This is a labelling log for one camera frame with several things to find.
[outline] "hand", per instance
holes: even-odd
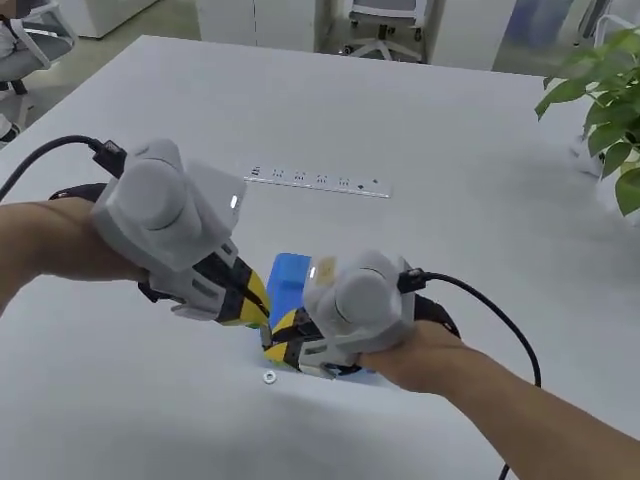
[[[146,280],[143,269],[100,238],[91,224],[91,202],[63,198],[31,206],[40,238],[35,256],[38,273],[72,280]]]
[[[402,345],[385,352],[362,354],[359,364],[405,390],[442,394],[455,368],[473,355],[481,354],[443,326],[418,321],[413,335]]]

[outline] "white wall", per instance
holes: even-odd
[[[625,20],[640,24],[640,5],[638,0],[613,0],[611,13]]]

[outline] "power strip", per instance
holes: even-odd
[[[311,188],[327,192],[350,193],[367,197],[391,198],[391,186],[377,178],[336,177],[306,170],[255,166],[244,176],[248,182],[270,183],[287,187]]]

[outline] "chair armrest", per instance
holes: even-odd
[[[45,69],[51,68],[51,61],[44,52],[38,47],[38,44],[33,41],[33,38],[24,30],[22,22],[20,20],[11,20],[11,28],[20,41],[27,47],[27,49],[42,63]]]
[[[598,20],[598,25],[596,26],[596,38],[594,41],[594,46],[601,47],[604,45],[604,36],[607,33],[607,24],[613,23],[622,28],[638,28],[638,25],[634,25],[631,22],[626,21],[623,18],[618,17],[617,15],[603,15]]]
[[[23,17],[21,20],[29,20],[34,17],[39,17],[43,13],[50,12],[58,8],[58,4],[56,2],[47,3],[46,5],[42,5],[40,7],[33,8],[29,15]]]

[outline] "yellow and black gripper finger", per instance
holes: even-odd
[[[253,329],[269,326],[271,301],[262,279],[240,257],[236,259],[231,275],[233,285],[227,286],[218,323]]]

